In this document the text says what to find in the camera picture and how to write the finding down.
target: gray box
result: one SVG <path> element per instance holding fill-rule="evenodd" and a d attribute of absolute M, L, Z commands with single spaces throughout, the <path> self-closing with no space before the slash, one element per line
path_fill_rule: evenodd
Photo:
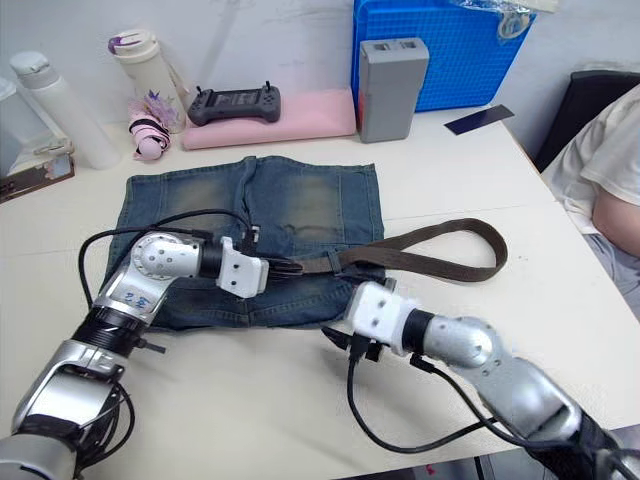
<path fill-rule="evenodd" d="M 428 61 L 417 37 L 360 42 L 358 127 L 364 143 L 407 138 Z"/>

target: white table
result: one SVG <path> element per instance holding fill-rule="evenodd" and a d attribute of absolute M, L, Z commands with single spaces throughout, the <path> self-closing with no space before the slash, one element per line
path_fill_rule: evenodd
<path fill-rule="evenodd" d="M 411 136 L 183 152 L 145 165 L 127 158 L 0 206 L 0 432 L 57 345 L 85 314 L 76 255 L 116 223 L 134 174 L 279 154 L 312 164 L 375 163 L 386 235 L 474 216 L 494 225 L 509 261 L 493 279 L 459 285 L 398 273 L 425 308 L 495 325 L 513 351 L 543 367 L 604 427 L 640 423 L 640 328 L 595 257 L 501 123 L 456 137 L 442 125 L 466 111 L 416 116 Z M 112 129 L 123 152 L 125 129 Z M 89 256 L 94 292 L 104 242 Z M 482 241 L 456 233 L 413 251 L 482 265 Z M 154 335 L 164 356 L 136 351 L 125 376 L 138 426 L 117 455 L 87 471 L 111 479 L 338 478 L 510 448 L 476 432 L 436 451 L 401 456 L 359 430 L 346 404 L 346 356 L 318 331 L 211 330 Z M 362 362 L 357 401 L 385 439 L 424 443 L 473 418 L 442 382 L 391 355 Z"/>

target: white shirt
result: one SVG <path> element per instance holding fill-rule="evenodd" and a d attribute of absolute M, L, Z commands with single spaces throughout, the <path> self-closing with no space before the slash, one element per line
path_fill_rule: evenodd
<path fill-rule="evenodd" d="M 583 234 L 599 233 L 591 221 L 598 185 L 640 207 L 640 85 L 585 125 L 542 178 Z"/>

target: bottle cap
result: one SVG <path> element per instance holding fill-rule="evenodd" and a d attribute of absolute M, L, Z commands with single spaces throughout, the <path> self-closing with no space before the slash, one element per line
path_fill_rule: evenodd
<path fill-rule="evenodd" d="M 60 75 L 49 64 L 49 60 L 40 52 L 16 53 L 9 60 L 20 82 L 29 89 L 43 88 L 56 82 Z"/>
<path fill-rule="evenodd" d="M 148 30 L 126 30 L 109 39 L 107 48 L 123 63 L 139 63 L 160 51 L 160 46 Z"/>

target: pink foam pad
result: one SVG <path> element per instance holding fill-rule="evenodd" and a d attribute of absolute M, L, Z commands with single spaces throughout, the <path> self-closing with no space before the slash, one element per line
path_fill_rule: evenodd
<path fill-rule="evenodd" d="M 353 135 L 356 119 L 351 90 L 323 90 L 282 97 L 280 120 L 260 118 L 216 120 L 203 127 L 190 125 L 182 136 L 187 150 Z"/>

